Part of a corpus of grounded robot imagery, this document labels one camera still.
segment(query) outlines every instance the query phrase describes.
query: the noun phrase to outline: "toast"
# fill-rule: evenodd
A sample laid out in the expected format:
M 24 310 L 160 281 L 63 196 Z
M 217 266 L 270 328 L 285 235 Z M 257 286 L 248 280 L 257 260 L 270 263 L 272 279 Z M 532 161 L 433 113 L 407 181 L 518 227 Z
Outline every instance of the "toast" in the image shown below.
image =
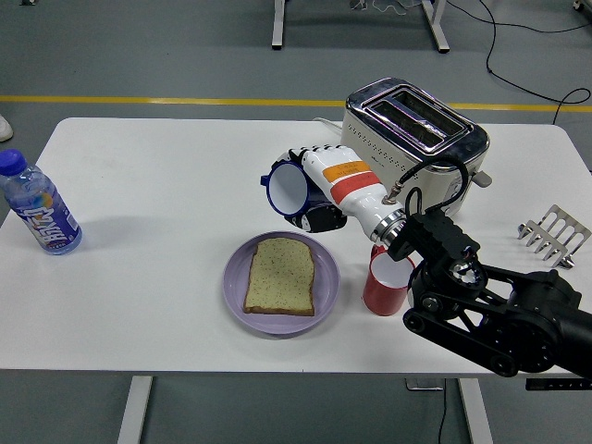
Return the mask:
M 257 244 L 244 313 L 314 316 L 315 262 L 305 243 L 271 238 Z

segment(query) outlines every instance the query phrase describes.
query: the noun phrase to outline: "red stripe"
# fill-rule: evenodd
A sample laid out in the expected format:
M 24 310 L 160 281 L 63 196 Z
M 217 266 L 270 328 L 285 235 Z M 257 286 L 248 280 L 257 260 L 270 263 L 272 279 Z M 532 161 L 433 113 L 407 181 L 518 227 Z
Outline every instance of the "red stripe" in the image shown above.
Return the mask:
M 369 185 L 380 183 L 378 177 L 373 172 L 356 174 L 350 178 L 340 180 L 331 188 L 331 196 L 337 205 L 352 191 L 360 190 Z

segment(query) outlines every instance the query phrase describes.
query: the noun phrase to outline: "red cup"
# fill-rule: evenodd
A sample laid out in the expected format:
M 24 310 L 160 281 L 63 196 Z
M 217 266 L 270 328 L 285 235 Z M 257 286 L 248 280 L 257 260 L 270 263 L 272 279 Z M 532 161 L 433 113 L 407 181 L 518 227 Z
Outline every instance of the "red cup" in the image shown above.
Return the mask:
M 407 284 L 415 265 L 410 258 L 393 261 L 384 247 L 374 246 L 362 299 L 376 315 L 397 313 L 407 297 Z

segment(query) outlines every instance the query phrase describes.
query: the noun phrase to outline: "chrome toaster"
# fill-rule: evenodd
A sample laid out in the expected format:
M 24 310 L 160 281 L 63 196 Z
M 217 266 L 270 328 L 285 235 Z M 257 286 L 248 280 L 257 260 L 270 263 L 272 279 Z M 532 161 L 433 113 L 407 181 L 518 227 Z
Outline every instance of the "chrome toaster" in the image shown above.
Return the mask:
M 341 144 L 352 148 L 376 173 L 387 190 L 419 162 L 437 154 L 451 154 L 467 167 L 471 182 L 487 186 L 490 178 L 479 172 L 489 137 L 478 125 L 427 92 L 400 79 L 383 79 L 352 93 L 346 101 Z M 420 170 L 397 197 L 405 201 L 419 187 L 423 207 L 449 199 L 461 188 L 461 173 L 450 164 Z M 445 207 L 451 216 L 464 196 Z

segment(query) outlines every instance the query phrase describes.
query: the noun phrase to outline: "yellow floor line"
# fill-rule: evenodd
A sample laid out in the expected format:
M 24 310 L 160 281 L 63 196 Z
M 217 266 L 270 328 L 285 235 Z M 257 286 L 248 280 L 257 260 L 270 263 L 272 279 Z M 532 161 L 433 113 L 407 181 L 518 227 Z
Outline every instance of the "yellow floor line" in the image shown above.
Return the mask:
M 117 97 L 79 95 L 0 95 L 0 102 L 42 104 L 114 104 L 114 105 L 232 105 L 232 106 L 302 106 L 343 107 L 343 100 L 293 99 L 208 99 L 184 97 Z M 454 109 L 484 111 L 555 112 L 557 105 L 465 104 L 449 103 Z M 592 106 L 564 105 L 562 113 L 592 113 Z

